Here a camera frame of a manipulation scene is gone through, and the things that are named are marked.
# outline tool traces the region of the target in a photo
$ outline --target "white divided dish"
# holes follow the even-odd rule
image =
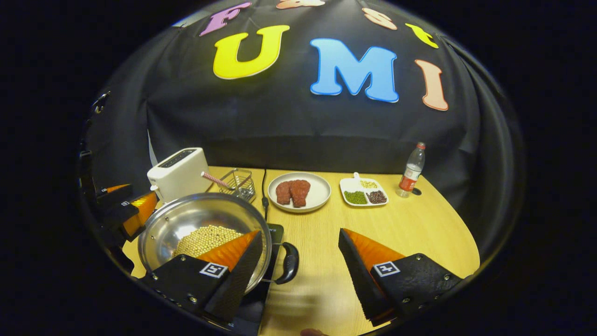
[[[306,205],[303,207],[294,207],[292,199],[290,199],[290,204],[280,204],[277,202],[278,196],[276,195],[276,187],[278,187],[278,185],[282,182],[294,180],[305,180],[311,184],[309,193],[305,198]],[[309,212],[319,209],[325,204],[325,202],[328,201],[328,199],[330,199],[331,192],[332,188],[330,187],[328,181],[323,179],[321,176],[304,172],[294,172],[280,175],[270,182],[267,188],[267,194],[271,202],[280,209],[289,212]]]
[[[361,185],[361,181],[375,183],[377,185],[377,188],[365,188]],[[357,191],[362,191],[365,194],[365,199],[367,200],[367,204],[354,204],[354,203],[349,202],[346,199],[346,195],[344,195],[345,191],[347,191],[349,193],[355,193]],[[367,195],[372,193],[373,191],[381,191],[383,193],[383,195],[385,196],[386,201],[383,203],[376,203],[376,204],[373,204],[371,201],[369,201],[369,197]],[[381,187],[381,184],[379,184],[379,182],[377,182],[374,179],[363,179],[359,176],[359,173],[355,173],[354,178],[341,179],[340,180],[340,192],[342,193],[342,198],[344,198],[344,201],[346,202],[346,204],[349,204],[351,206],[380,206],[380,205],[387,204],[387,202],[389,201],[389,197],[387,196],[385,190]]]

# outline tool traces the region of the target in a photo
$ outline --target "letter m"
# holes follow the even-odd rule
[[[336,82],[336,70],[353,96],[361,91],[371,76],[371,85],[365,89],[367,97],[374,100],[395,103],[398,94],[394,89],[393,62],[396,54],[380,47],[371,47],[361,60],[339,40],[316,38],[310,44],[319,51],[319,74],[317,82],[311,85],[311,92],[336,96],[342,86]]]

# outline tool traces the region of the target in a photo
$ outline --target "black cable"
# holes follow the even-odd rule
[[[269,206],[269,201],[267,200],[267,196],[263,192],[263,185],[265,185],[265,173],[267,172],[267,168],[263,169],[263,180],[261,181],[261,203],[263,204],[263,209],[265,212],[265,223],[267,223],[267,207]]]

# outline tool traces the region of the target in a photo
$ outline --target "stainless steel pot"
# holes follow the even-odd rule
[[[249,293],[260,281],[282,284],[294,278],[299,269],[299,252],[290,243],[286,250],[284,273],[278,280],[263,279],[272,255],[272,237],[263,216],[248,202],[232,195],[202,193],[179,198],[162,206],[145,223],[139,236],[139,257],[148,273],[172,259],[179,241],[202,226],[231,228],[242,234],[261,230],[263,252],[247,285]]]

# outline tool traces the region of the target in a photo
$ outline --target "white toaster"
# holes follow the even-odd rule
[[[204,193],[212,182],[202,178],[209,173],[203,149],[185,148],[172,154],[147,172],[147,178],[164,203],[191,194]]]

